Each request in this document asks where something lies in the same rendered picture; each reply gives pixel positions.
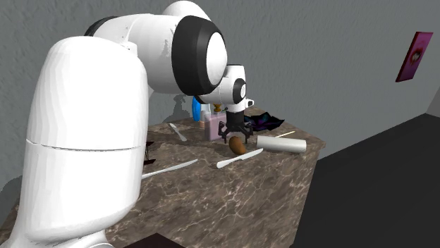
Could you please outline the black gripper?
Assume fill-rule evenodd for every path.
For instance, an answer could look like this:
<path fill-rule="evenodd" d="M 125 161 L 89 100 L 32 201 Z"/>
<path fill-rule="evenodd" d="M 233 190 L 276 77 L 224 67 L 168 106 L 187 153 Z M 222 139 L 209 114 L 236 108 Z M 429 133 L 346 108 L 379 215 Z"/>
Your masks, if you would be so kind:
<path fill-rule="evenodd" d="M 253 136 L 252 124 L 245 124 L 244 111 L 236 113 L 226 112 L 226 123 L 219 122 L 218 135 L 227 143 L 227 136 L 230 132 L 241 132 L 245 136 L 245 143 L 248 143 L 248 139 Z"/>

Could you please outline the brown potato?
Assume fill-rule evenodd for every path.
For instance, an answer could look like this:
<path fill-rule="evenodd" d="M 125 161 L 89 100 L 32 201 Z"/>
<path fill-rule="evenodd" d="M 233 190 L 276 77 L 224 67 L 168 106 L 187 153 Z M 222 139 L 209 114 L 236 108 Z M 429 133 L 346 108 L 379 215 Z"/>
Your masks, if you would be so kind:
<path fill-rule="evenodd" d="M 236 155 L 242 155 L 246 152 L 245 145 L 239 137 L 232 136 L 228 141 L 228 145 L 230 150 Z"/>

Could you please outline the pink soap dispenser bottle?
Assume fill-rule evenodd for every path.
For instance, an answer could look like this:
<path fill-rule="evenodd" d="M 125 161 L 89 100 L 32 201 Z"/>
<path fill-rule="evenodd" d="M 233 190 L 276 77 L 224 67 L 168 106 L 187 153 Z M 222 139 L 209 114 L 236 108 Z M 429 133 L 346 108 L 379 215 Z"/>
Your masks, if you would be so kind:
<path fill-rule="evenodd" d="M 218 135 L 219 122 L 226 122 L 226 113 L 221 110 L 221 104 L 213 104 L 214 110 L 206 117 L 205 136 L 209 141 L 220 140 Z"/>

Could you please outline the white knife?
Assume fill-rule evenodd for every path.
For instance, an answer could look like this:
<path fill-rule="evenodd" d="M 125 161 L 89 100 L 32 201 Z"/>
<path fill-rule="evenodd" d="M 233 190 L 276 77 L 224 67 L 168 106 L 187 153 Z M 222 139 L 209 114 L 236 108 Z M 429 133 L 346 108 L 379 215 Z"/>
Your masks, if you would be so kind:
<path fill-rule="evenodd" d="M 181 164 L 178 164 L 178 165 L 175 165 L 175 166 L 171 166 L 171 167 L 168 167 L 168 168 L 157 170 L 157 171 L 154 171 L 154 172 L 151 172 L 151 173 L 145 173 L 145 174 L 142 175 L 141 180 L 144 180 L 145 178 L 148 178 L 148 177 L 152 177 L 154 175 L 158 175 L 160 173 L 165 173 L 165 172 L 168 172 L 168 171 L 174 171 L 174 170 L 178 170 L 180 168 L 184 168 L 184 167 L 189 166 L 189 165 L 191 165 L 193 163 L 196 163 L 197 161 L 198 161 L 198 159 L 194 159 L 192 161 L 187 161 L 185 163 L 181 163 Z"/>
<path fill-rule="evenodd" d="M 251 151 L 251 152 L 245 153 L 245 154 L 243 154 L 243 155 L 237 156 L 237 157 L 232 158 L 232 159 L 226 159 L 226 160 L 223 160 L 223 161 L 219 161 L 219 162 L 216 164 L 216 167 L 217 167 L 217 168 L 223 168 L 224 166 L 227 166 L 228 164 L 233 163 L 234 161 L 248 159 L 248 158 L 250 158 L 250 157 L 253 157 L 253 156 L 255 156 L 255 155 L 260 154 L 263 150 L 264 150 L 264 149 L 261 148 L 261 149 L 257 149 L 257 150 L 254 150 L 254 151 Z"/>

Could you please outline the dark purple cloth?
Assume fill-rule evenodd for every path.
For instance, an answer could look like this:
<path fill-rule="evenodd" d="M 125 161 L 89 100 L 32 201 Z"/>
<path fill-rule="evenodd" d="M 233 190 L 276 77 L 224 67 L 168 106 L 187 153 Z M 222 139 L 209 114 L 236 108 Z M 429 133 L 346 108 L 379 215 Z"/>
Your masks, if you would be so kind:
<path fill-rule="evenodd" d="M 284 120 L 271 116 L 267 112 L 258 116 L 244 116 L 246 123 L 251 123 L 254 131 L 273 130 L 281 126 Z"/>

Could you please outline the pale translucent bottle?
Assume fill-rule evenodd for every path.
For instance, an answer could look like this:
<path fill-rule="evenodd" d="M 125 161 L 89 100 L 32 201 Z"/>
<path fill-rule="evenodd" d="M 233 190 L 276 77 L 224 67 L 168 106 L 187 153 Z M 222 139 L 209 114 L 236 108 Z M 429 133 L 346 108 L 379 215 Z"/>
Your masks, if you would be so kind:
<path fill-rule="evenodd" d="M 206 117 L 211 114 L 210 104 L 201 104 L 200 105 L 200 127 L 205 129 Z"/>

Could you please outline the blue bottle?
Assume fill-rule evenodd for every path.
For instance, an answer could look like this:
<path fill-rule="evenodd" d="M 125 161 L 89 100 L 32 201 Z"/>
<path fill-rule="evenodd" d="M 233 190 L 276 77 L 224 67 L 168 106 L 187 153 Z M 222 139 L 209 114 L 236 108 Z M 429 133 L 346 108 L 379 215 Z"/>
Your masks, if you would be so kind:
<path fill-rule="evenodd" d="M 202 104 L 197 100 L 197 97 L 192 98 L 192 117 L 196 122 L 201 121 Z"/>

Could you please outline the white cylinder roll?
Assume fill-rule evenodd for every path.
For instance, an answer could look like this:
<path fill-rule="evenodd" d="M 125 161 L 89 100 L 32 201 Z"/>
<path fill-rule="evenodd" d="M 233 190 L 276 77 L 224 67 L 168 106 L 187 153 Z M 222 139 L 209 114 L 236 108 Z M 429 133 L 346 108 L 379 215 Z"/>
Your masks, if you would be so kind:
<path fill-rule="evenodd" d="M 259 149 L 268 149 L 271 151 L 303 153 L 306 152 L 307 142 L 304 139 L 291 139 L 258 135 L 256 147 Z"/>

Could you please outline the white fork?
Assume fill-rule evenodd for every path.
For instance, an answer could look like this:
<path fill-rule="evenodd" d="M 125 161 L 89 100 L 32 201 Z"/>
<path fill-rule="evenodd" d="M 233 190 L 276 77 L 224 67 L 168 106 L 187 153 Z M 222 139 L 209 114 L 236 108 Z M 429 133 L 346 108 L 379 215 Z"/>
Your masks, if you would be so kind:
<path fill-rule="evenodd" d="M 181 141 L 183 141 L 183 142 L 187 141 L 187 138 L 181 134 L 179 129 L 173 123 L 169 123 L 169 125 L 174 130 L 174 132 L 180 137 Z"/>

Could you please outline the magenta wall picture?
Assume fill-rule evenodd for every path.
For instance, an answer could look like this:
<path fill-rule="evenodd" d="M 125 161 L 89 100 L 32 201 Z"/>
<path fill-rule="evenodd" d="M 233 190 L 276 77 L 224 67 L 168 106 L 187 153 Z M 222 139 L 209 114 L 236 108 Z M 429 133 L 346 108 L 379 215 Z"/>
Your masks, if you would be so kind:
<path fill-rule="evenodd" d="M 433 32 L 416 32 L 405 59 L 402 63 L 401 69 L 396 78 L 396 82 L 411 80 L 418 69 L 420 61 L 424 56 L 425 50 L 433 36 Z"/>

